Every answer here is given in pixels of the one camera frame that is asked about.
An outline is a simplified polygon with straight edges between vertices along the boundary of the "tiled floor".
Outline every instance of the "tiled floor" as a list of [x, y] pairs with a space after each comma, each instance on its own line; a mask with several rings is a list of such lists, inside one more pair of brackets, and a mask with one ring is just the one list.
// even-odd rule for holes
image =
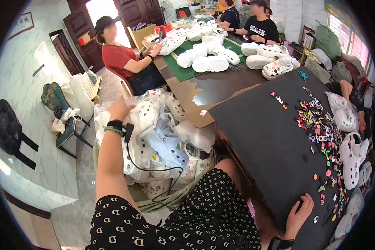
[[[96, 73], [103, 78], [98, 104], [110, 106], [125, 92], [120, 85], [120, 78], [103, 68]], [[82, 136], [93, 144], [95, 127], [90, 120]], [[92, 148], [78, 140], [76, 144], [76, 181], [79, 200], [51, 211], [51, 220], [58, 242], [63, 250], [83, 250], [90, 244], [90, 223], [96, 203], [96, 174], [93, 165]], [[169, 211], [145, 216], [151, 224], [157, 224], [160, 218], [167, 218]]]

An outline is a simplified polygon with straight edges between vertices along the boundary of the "knee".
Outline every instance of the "knee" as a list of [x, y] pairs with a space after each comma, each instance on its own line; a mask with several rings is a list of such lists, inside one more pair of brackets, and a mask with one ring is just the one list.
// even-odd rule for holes
[[225, 171], [229, 176], [237, 172], [237, 165], [232, 159], [223, 159], [214, 168], [219, 168]]

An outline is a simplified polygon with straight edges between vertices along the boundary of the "black chair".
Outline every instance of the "black chair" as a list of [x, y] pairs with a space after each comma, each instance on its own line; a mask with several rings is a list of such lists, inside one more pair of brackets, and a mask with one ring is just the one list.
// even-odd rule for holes
[[[43, 86], [43, 93], [41, 94], [41, 101], [53, 112], [55, 113], [55, 110], [67, 110], [68, 108], [73, 109], [70, 104], [67, 102], [67, 100], [64, 97], [64, 93], [61, 90], [61, 87], [58, 85], [58, 83], [54, 82], [51, 84], [45, 84]], [[84, 122], [86, 125], [90, 126], [88, 122], [86, 122], [81, 117], [82, 122]], [[63, 134], [60, 134], [57, 136], [57, 140], [55, 142], [55, 146], [60, 149], [61, 151], [65, 152], [66, 154], [74, 157], [76, 159], [76, 156], [66, 150], [62, 144], [68, 140], [71, 136], [75, 136], [82, 142], [84, 142], [89, 147], [93, 147], [90, 143], [88, 143], [80, 134], [75, 132], [76, 128], [76, 119], [74, 117], [71, 117], [67, 120], [65, 124], [65, 132]]]

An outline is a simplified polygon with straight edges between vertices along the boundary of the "black patterned dress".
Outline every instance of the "black patterned dress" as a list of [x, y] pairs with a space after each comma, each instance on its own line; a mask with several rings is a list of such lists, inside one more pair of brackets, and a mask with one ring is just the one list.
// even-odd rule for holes
[[261, 248], [245, 200], [230, 177], [217, 168], [204, 175], [162, 227], [147, 223], [119, 196], [101, 198], [90, 235], [85, 250]]

